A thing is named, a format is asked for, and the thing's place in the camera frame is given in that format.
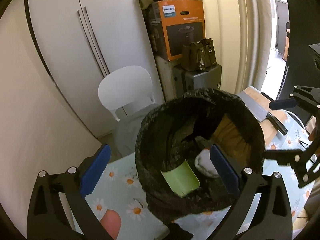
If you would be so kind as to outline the person's left hand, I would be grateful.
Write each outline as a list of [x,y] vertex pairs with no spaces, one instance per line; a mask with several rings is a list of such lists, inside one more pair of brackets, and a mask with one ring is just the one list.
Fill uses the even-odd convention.
[[120,228],[121,228],[121,217],[114,210],[107,210],[100,220],[100,224],[112,237],[112,239],[117,239]]

